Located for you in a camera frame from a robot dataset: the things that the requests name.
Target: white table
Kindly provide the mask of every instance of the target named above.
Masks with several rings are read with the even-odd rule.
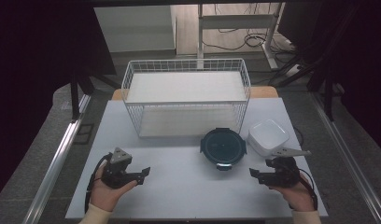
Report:
[[[240,135],[247,139],[248,128],[265,119],[274,119],[289,132],[284,147],[301,149],[281,98],[251,99]],[[66,218],[84,216],[86,187],[97,162],[115,147],[132,154],[127,171],[151,167],[144,185],[120,198],[112,217],[137,220],[255,219],[291,217],[281,194],[258,183],[249,168],[273,172],[265,158],[247,144],[247,154],[230,171],[219,171],[203,153],[202,137],[138,138],[122,101],[106,106],[91,153],[79,179]],[[310,173],[304,157],[298,166]],[[318,211],[327,216],[318,189]]]

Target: white bowl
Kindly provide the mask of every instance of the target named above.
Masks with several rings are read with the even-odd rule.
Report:
[[[280,150],[289,140],[289,134],[272,119],[267,119],[248,130],[249,144],[263,157]]]

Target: wire mesh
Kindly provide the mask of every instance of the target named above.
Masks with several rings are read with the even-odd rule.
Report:
[[[241,101],[228,102],[129,102],[134,75],[162,73],[238,72]],[[122,82],[122,99],[139,136],[202,135],[217,127],[240,132],[250,95],[243,59],[191,59],[130,61]]]

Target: human hand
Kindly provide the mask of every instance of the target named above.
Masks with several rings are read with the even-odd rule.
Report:
[[[112,189],[101,180],[105,166],[106,163],[100,166],[95,174],[91,204],[107,212],[112,212],[120,196],[134,188],[137,185],[137,181],[134,180],[120,189]]]
[[[301,174],[301,178],[309,183],[309,181]],[[313,199],[309,194],[306,187],[298,182],[292,188],[281,188],[275,186],[268,186],[269,189],[275,189],[283,195],[283,198],[289,203],[289,205],[298,212],[312,212],[316,209],[313,206]]]

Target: white wire basket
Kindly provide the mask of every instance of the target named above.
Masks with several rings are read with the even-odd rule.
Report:
[[[239,133],[250,83],[243,59],[130,61],[123,102],[140,137]]]

